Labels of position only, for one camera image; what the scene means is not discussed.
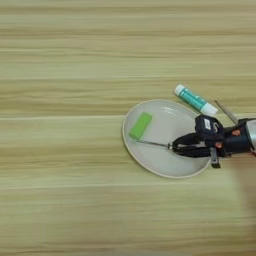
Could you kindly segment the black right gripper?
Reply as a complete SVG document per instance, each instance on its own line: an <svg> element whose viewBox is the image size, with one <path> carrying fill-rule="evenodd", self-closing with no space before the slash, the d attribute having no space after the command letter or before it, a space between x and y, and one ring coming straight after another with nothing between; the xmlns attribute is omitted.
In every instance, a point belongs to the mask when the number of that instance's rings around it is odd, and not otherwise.
<svg viewBox="0 0 256 256"><path fill-rule="evenodd" d="M183 146L177 145L194 145L200 143L200 138L196 133L189 133L177 138L172 145L174 153L189 157L203 158L211 156L211 166L220 168L219 158L231 157L234 154L249 153L252 151L252 131L248 125L251 118L239 119L238 124L233 127L224 129L222 140L214 141L213 146L207 147Z"/></svg>

